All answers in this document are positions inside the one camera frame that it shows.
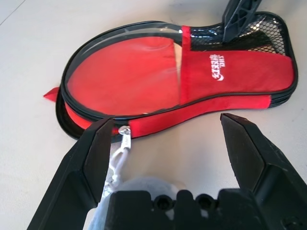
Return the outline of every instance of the white floor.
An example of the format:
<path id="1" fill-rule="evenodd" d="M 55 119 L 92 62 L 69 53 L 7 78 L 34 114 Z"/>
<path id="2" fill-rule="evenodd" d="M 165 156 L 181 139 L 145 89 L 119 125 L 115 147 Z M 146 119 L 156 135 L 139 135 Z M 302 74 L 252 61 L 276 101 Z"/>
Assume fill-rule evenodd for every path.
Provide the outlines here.
<path id="1" fill-rule="evenodd" d="M 145 20 L 187 25 L 221 21 L 227 0 L 0 0 L 0 229 L 27 228 L 64 154 L 75 140 L 59 127 L 42 95 L 58 86 L 72 53 L 107 29 Z M 256 123 L 307 182 L 307 1 L 263 0 L 259 10 L 282 16 L 299 68 L 286 104 L 232 111 Z M 238 187 L 220 113 L 133 140 L 124 178 L 155 175 L 194 195 L 216 197 Z"/>

